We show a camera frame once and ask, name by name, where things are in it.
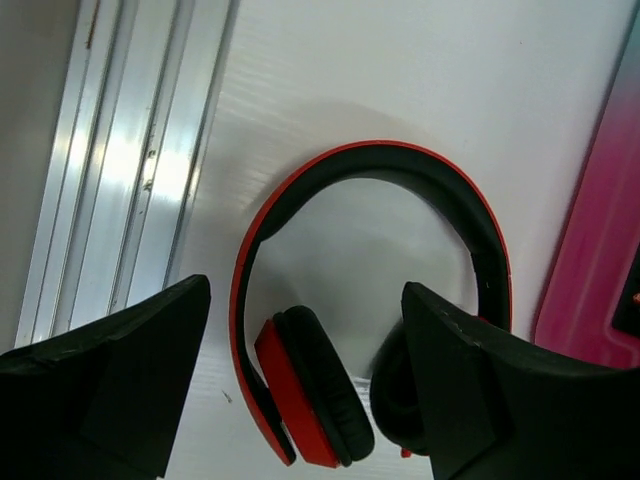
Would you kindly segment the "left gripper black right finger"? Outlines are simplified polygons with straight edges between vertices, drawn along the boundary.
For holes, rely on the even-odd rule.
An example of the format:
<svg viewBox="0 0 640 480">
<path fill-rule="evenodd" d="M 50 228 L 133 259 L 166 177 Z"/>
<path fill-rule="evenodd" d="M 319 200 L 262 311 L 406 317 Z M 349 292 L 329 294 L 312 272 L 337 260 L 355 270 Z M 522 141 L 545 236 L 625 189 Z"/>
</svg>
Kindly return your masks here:
<svg viewBox="0 0 640 480">
<path fill-rule="evenodd" d="M 402 314 L 437 479 L 635 479 L 639 372 L 537 347 L 410 282 Z"/>
</svg>

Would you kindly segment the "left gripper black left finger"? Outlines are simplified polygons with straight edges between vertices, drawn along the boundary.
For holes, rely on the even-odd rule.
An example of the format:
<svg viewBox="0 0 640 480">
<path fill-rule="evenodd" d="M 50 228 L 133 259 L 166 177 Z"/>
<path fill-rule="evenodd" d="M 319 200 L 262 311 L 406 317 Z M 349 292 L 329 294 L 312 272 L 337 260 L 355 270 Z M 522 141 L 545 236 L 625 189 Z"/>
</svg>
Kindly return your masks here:
<svg viewBox="0 0 640 480">
<path fill-rule="evenodd" d="M 211 302 L 192 275 L 1 356 L 4 479 L 165 476 Z"/>
</svg>

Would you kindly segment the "red black headphones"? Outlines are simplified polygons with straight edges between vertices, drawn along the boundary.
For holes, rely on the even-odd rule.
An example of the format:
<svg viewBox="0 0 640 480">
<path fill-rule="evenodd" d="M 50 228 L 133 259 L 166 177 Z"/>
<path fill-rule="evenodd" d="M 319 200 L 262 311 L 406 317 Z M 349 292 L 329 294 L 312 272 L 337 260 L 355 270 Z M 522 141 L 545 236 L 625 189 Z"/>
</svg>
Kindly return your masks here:
<svg viewBox="0 0 640 480">
<path fill-rule="evenodd" d="M 365 140 L 328 150 L 277 186 L 251 221 L 236 257 L 229 300 L 232 362 L 249 414 L 285 465 L 298 459 L 348 467 L 367 458 L 376 433 L 404 455 L 429 452 L 405 334 L 384 339 L 363 404 L 328 333 L 326 308 L 297 303 L 267 317 L 246 338 L 252 270 L 264 243 L 322 191 L 351 179 L 384 180 L 417 194 L 449 223 L 466 246 L 479 316 L 506 329 L 512 323 L 512 281 L 506 242 L 485 195 L 459 166 L 427 148 L 395 140 Z"/>
</svg>

